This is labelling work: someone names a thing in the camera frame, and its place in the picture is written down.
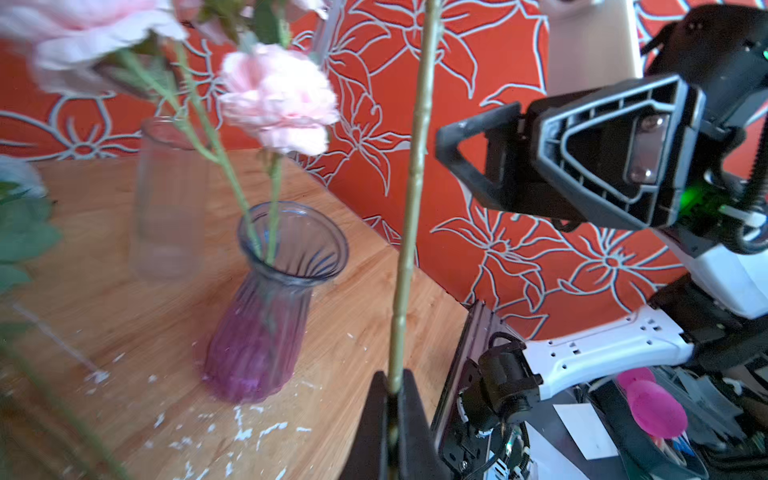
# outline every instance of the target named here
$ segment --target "glass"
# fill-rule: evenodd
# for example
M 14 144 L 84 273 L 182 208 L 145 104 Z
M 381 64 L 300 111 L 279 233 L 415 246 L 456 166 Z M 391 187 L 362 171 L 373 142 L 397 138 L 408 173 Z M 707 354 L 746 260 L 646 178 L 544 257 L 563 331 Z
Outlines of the glass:
M 269 204 L 250 210 L 262 250 L 271 232 Z M 260 402 L 293 376 L 313 287 L 344 269 L 349 248 L 342 231 L 320 212 L 280 202 L 273 266 L 253 252 L 243 221 L 240 247 L 251 265 L 208 346 L 204 379 L 221 398 Z
M 207 185 L 208 160 L 174 122 L 144 121 L 130 253 L 139 276 L 173 280 L 200 268 Z

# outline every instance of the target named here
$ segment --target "purple glass vase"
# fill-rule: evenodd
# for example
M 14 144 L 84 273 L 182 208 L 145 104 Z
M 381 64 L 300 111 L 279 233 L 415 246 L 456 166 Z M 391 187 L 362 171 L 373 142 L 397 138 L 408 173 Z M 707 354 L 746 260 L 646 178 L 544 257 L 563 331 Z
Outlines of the purple glass vase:
M 269 204 L 251 208 L 262 251 Z M 293 376 L 310 309 L 312 288 L 344 269 L 349 248 L 342 231 L 320 212 L 280 202 L 272 266 L 253 251 L 243 221 L 237 230 L 251 271 L 235 294 L 208 347 L 205 379 L 230 402 L 260 402 Z

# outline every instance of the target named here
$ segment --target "wooden table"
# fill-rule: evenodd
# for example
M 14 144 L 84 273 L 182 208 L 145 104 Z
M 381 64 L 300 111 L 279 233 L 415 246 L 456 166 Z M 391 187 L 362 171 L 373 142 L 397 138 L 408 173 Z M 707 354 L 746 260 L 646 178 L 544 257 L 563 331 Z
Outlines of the wooden table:
M 249 200 L 267 201 L 269 179 L 254 152 L 232 157 Z M 234 235 L 240 212 L 220 172 L 211 174 L 203 271 L 187 282 L 145 283 L 127 264 L 136 159 L 38 166 L 58 200 L 52 222 L 64 239 L 28 262 L 34 283 L 15 297 L 71 352 L 40 329 L 15 345 L 133 478 L 336 478 L 371 376 L 386 370 L 396 250 L 286 161 L 282 198 L 332 218 L 351 254 L 344 272 L 316 289 L 294 377 L 262 404 L 237 408 L 200 381 L 207 341 L 247 272 Z M 465 316 L 415 272 L 406 365 L 428 418 Z M 77 353 L 109 377 L 86 380 L 91 371 Z M 27 391 L 24 379 L 15 381 L 15 398 Z M 270 430 L 282 422 L 286 428 Z M 253 429 L 251 438 L 235 440 L 241 429 Z

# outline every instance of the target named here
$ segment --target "pink flower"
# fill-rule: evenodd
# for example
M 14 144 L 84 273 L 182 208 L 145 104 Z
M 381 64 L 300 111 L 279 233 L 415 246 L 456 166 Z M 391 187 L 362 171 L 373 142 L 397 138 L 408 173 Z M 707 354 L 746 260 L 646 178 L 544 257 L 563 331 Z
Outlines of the pink flower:
M 326 151 L 325 125 L 339 120 L 336 94 L 309 57 L 258 44 L 250 55 L 224 57 L 221 77 L 229 90 L 219 97 L 227 123 L 284 154 Z
M 113 88 L 91 67 L 154 31 L 183 40 L 170 0 L 1 0 L 0 37 L 19 44 L 47 92 L 100 94 Z

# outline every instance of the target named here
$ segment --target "floral pattern wallpaper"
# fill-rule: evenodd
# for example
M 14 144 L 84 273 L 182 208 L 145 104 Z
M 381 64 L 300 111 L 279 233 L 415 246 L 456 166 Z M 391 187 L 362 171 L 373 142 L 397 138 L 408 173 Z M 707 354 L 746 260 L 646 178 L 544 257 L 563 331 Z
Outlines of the floral pattern wallpaper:
M 638 35 L 647 41 L 700 2 L 642 0 Z M 764 8 L 763 0 L 741 3 Z M 400 242 L 416 70 L 421 53 L 422 0 L 348 0 L 329 22 L 307 15 L 294 26 L 294 47 L 315 51 L 339 98 L 341 121 L 329 150 L 294 160 L 394 246 Z M 430 138 L 442 125 L 495 106 L 524 106 L 547 94 L 548 20 L 535 0 L 445 0 L 444 34 L 435 72 Z M 197 88 L 218 112 L 217 77 L 224 49 L 193 35 Z M 138 152 L 139 124 L 157 114 L 122 95 L 42 94 L 22 60 L 0 45 L 6 67 L 0 93 L 0 154 L 19 161 L 98 161 Z M 746 176 L 764 109 L 727 169 Z M 222 125 L 229 148 L 254 147 Z M 462 145 L 484 163 L 482 139 Z M 434 151 L 432 143 L 428 151 Z M 528 338 L 545 339 L 612 321 L 684 273 L 651 232 L 583 225 L 560 233 L 546 220 L 500 213 L 477 204 L 428 155 L 415 261 L 457 300 L 486 302 Z

